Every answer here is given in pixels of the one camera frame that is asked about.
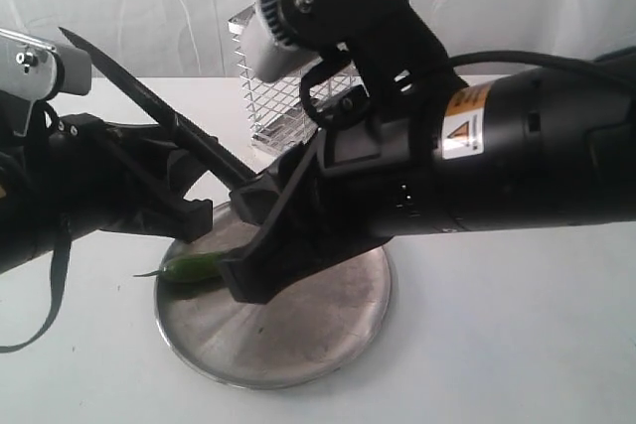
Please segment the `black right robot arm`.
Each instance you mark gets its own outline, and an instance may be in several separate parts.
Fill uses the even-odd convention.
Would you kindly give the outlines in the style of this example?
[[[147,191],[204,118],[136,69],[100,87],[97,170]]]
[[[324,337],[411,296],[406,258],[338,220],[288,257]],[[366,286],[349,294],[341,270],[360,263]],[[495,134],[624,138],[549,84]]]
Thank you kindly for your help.
[[[256,232],[221,274],[253,304],[401,235],[631,221],[635,93],[544,68],[440,84],[394,122],[317,132],[231,202]]]

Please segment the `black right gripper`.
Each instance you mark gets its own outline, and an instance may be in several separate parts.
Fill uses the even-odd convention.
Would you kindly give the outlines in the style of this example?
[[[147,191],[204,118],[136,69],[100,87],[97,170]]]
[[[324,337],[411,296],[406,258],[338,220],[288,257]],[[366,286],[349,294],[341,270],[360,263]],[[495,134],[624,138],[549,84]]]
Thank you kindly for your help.
[[[359,85],[323,106],[322,129],[231,191],[218,229],[220,271],[236,301],[266,304],[291,285],[410,233],[451,225],[434,173],[443,111],[466,83],[438,71],[374,106]]]

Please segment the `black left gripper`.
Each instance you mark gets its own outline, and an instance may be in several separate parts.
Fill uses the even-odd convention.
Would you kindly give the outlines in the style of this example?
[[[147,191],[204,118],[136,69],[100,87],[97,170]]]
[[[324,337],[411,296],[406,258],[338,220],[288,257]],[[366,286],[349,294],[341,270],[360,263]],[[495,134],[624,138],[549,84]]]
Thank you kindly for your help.
[[[213,228],[213,202],[185,198],[207,172],[157,125],[39,113],[29,125],[29,239],[104,230],[190,243]]]

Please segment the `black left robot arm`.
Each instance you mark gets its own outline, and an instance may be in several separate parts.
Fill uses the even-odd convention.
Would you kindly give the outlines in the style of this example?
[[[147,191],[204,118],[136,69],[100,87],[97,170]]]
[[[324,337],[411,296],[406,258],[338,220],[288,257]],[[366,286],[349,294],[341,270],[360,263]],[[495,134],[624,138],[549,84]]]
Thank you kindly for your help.
[[[1,95],[1,269],[98,230],[193,241],[212,228],[212,203],[189,200],[207,172],[233,189],[240,161],[182,116],[121,124],[57,116],[45,101]]]

